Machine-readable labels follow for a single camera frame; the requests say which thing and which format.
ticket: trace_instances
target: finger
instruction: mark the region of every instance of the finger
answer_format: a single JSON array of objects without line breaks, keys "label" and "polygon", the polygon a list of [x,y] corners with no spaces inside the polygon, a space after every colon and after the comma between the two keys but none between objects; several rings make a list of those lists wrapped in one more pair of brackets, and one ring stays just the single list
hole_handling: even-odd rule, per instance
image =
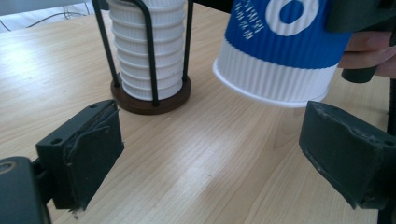
[{"label": "finger", "polygon": [[360,69],[379,65],[396,54],[396,48],[387,48],[377,51],[346,52],[341,58],[338,67]]},{"label": "finger", "polygon": [[396,78],[396,56],[381,63],[375,71],[377,76]]},{"label": "finger", "polygon": [[346,51],[380,50],[389,47],[391,32],[357,32],[352,35]]}]

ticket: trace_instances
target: blue paper cup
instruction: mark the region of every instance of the blue paper cup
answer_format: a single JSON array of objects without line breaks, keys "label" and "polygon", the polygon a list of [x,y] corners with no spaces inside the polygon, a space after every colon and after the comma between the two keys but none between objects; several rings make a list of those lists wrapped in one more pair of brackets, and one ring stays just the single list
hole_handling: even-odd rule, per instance
[{"label": "blue paper cup", "polygon": [[325,30],[332,0],[235,0],[215,60],[230,88],[265,103],[320,101],[351,33]]}]

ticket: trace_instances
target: light wood tabletop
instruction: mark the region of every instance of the light wood tabletop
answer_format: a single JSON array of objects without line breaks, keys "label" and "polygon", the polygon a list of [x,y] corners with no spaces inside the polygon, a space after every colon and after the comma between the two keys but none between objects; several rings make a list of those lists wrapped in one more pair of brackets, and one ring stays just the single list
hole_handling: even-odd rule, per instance
[{"label": "light wood tabletop", "polygon": [[[194,6],[190,99],[157,116],[121,109],[123,153],[86,211],[48,204],[54,223],[376,223],[375,210],[353,210],[300,150],[303,108],[249,100],[215,78],[228,18]],[[0,34],[0,71],[0,158],[36,159],[38,141],[112,98],[94,16]],[[351,84],[339,72],[324,102],[385,130],[389,80]]]}]

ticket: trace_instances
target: round dark wooden base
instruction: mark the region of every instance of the round dark wooden base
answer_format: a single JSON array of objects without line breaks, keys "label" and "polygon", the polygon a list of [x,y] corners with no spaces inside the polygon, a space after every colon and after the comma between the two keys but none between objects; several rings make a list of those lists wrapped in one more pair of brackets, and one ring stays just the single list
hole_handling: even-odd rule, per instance
[{"label": "round dark wooden base", "polygon": [[172,111],[186,103],[191,93],[191,81],[187,77],[187,81],[183,82],[181,90],[170,98],[160,100],[159,105],[153,105],[152,101],[135,99],[128,95],[122,86],[114,87],[113,82],[111,82],[111,93],[117,104],[126,111],[140,115],[159,115]]}]

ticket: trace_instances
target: white floor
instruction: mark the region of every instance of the white floor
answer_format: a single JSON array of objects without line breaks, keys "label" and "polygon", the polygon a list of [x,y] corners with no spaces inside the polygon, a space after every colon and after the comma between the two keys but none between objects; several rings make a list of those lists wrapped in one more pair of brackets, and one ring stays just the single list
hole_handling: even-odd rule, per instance
[{"label": "white floor", "polygon": [[93,14],[92,3],[0,16],[0,33]]}]

